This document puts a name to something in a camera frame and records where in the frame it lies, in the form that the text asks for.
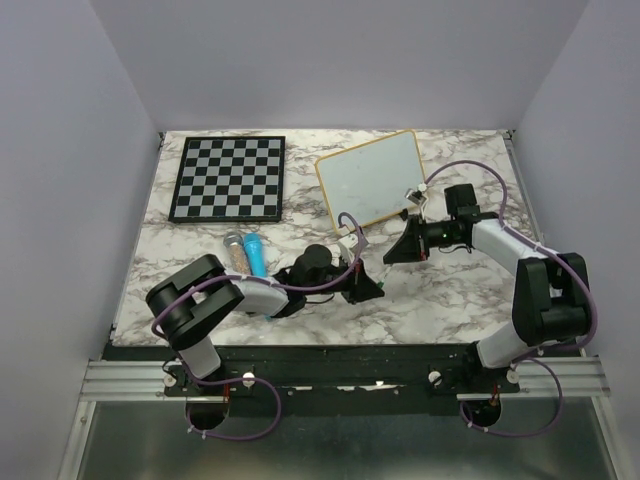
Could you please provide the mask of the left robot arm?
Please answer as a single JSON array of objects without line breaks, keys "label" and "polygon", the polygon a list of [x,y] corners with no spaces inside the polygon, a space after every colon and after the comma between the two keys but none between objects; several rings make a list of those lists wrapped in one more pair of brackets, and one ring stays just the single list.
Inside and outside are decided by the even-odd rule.
[{"label": "left robot arm", "polygon": [[227,271],[217,256],[206,254],[154,286],[146,304],[155,317],[152,331],[168,341],[189,368],[187,382],[201,395],[214,393],[222,380],[218,355],[209,334],[234,311],[291,316],[311,295],[339,293],[349,304],[382,298],[364,261],[333,263],[322,245],[307,247],[293,265],[262,281]]}]

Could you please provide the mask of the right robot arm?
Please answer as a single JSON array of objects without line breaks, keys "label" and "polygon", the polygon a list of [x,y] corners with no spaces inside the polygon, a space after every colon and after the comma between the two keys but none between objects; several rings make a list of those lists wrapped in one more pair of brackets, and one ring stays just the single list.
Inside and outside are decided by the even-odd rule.
[{"label": "right robot arm", "polygon": [[594,307],[582,256],[546,250],[508,229],[498,214],[480,209],[470,184],[449,187],[444,195],[450,218],[428,222],[423,214],[408,215],[383,263],[421,262],[432,249],[465,247],[491,257],[514,276],[510,322],[472,344],[472,360],[460,367],[467,389],[485,390],[496,380],[496,369],[538,347],[591,332]]}]

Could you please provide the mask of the yellow framed whiteboard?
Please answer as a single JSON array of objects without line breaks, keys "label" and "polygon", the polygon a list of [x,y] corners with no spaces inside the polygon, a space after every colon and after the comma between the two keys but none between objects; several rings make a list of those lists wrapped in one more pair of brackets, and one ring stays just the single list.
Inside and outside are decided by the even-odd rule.
[{"label": "yellow framed whiteboard", "polygon": [[319,158],[316,175],[336,234],[347,212],[362,227],[409,206],[406,192],[426,179],[416,133],[404,130]]}]

